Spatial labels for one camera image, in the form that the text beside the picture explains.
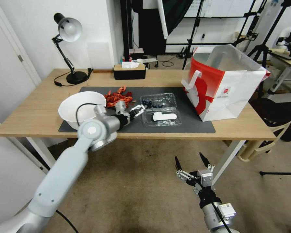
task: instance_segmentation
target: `chair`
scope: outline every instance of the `chair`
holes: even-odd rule
[[[275,145],[275,143],[285,133],[285,131],[289,127],[290,123],[291,123],[291,121],[289,121],[288,123],[281,125],[281,126],[269,127],[273,133],[281,130],[281,132],[277,135],[277,137],[274,141],[248,141],[239,150],[237,157],[243,162],[249,162],[254,157],[256,157],[259,154],[262,154],[263,152],[269,153],[271,151],[270,149]]]
[[[291,123],[291,116],[287,114],[288,109],[282,103],[262,98],[251,101],[250,105],[277,137],[274,141],[247,141],[237,154],[243,162],[249,162],[263,152],[270,152]]]

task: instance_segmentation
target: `red graphic on bag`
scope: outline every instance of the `red graphic on bag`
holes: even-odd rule
[[[202,73],[202,76],[198,77],[194,83],[197,90],[195,96],[199,98],[195,109],[198,114],[201,114],[206,108],[206,100],[211,103],[214,100],[225,72],[204,65],[192,58],[189,77],[192,78],[196,70]],[[196,92],[196,90],[192,88],[186,90],[186,93]]]

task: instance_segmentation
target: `black chair leg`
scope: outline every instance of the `black chair leg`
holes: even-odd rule
[[[158,61],[156,62],[156,64],[154,65],[155,68],[158,67]]]
[[[291,172],[259,172],[260,175],[291,175]]]

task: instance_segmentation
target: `gray desk mat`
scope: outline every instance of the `gray desk mat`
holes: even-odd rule
[[[83,91],[96,91],[101,94],[108,93],[109,90],[116,92],[118,87],[82,87]],[[193,105],[183,91],[182,87],[127,87],[126,91],[133,93],[133,100],[137,103],[130,105],[128,110],[133,106],[140,104],[140,97],[149,94],[173,93],[177,102],[177,109],[180,112],[182,124],[179,126],[161,126],[161,127],[144,127],[141,116],[134,119],[128,126],[123,127],[119,132],[123,133],[214,133],[215,129],[211,121],[202,122]],[[114,111],[107,109],[107,115],[113,115]],[[63,121],[59,132],[76,132],[66,121]]]

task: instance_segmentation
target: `table top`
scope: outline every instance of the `table top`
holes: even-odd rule
[[[285,51],[284,49],[271,49],[272,52],[278,52],[278,53],[282,53],[282,54],[285,54],[285,55],[289,55],[289,52],[288,51]],[[280,57],[276,57],[274,56],[275,58],[287,63],[288,65],[291,65],[291,60],[285,60],[283,58],[280,58]]]
[[[62,119],[58,114],[61,102],[78,93],[83,86],[127,86],[127,87],[181,87],[183,70],[147,70],[141,80],[115,80],[113,73],[92,73],[79,85],[58,87],[55,77],[68,69],[54,69],[27,99],[0,125],[0,136],[5,137],[51,137],[76,138],[76,133],[62,133],[58,129]],[[65,75],[57,79],[67,84]],[[236,119],[213,121],[215,133],[118,133],[122,139],[219,139],[219,140],[264,140],[274,139],[274,134],[262,119],[247,104]]]

